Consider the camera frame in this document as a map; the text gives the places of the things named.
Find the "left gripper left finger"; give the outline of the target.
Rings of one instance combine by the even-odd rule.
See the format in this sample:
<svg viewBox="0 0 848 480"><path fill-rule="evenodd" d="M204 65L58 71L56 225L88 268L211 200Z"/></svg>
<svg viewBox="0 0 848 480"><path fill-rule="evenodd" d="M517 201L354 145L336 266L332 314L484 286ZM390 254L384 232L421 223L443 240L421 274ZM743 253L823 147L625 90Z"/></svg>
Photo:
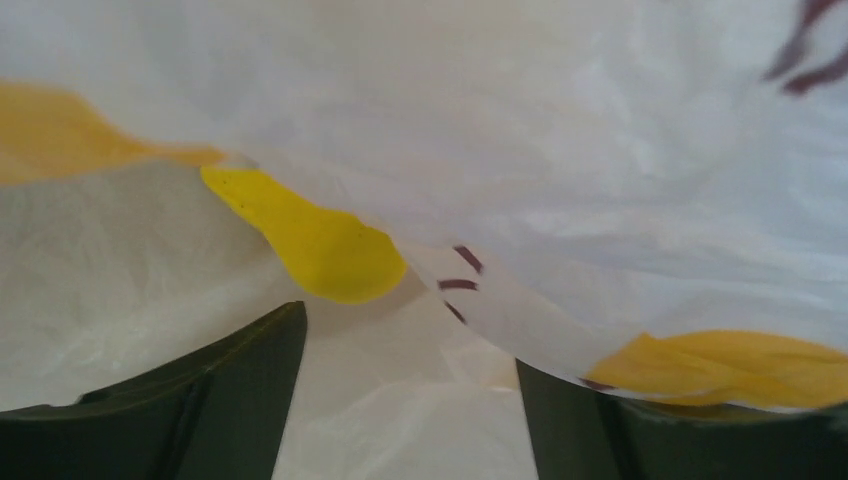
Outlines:
<svg viewBox="0 0 848 480"><path fill-rule="evenodd" d="M303 356L301 302L67 406L1 415L5 479L269 479Z"/></svg>

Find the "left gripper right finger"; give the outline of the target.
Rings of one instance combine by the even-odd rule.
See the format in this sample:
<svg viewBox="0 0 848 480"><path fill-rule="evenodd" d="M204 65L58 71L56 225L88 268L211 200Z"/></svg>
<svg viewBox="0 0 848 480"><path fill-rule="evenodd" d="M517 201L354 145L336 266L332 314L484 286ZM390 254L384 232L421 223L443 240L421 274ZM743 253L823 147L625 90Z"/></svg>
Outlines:
<svg viewBox="0 0 848 480"><path fill-rule="evenodd" d="M778 414L606 395L522 362L539 478L822 479L847 476L847 408Z"/></svg>

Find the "yellow fake fruit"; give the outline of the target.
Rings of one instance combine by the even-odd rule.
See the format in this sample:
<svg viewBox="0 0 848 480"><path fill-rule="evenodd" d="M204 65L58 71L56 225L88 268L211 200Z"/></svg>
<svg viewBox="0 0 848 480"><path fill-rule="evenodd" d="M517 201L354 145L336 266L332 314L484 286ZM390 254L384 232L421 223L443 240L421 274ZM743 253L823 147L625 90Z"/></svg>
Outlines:
<svg viewBox="0 0 848 480"><path fill-rule="evenodd" d="M205 185L258 230L305 292L341 304L392 291L407 264L385 233L319 207L258 170L203 167Z"/></svg>

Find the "orange translucent plastic bag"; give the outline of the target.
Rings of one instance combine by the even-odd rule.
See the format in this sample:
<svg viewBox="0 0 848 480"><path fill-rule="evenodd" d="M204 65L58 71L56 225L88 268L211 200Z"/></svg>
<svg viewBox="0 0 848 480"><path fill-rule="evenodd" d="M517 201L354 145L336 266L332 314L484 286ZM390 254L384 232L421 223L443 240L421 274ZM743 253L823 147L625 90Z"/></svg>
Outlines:
<svg viewBox="0 0 848 480"><path fill-rule="evenodd" d="M843 1L5 1L1 415L304 304L207 166L385 233L516 364L847 408Z"/></svg>

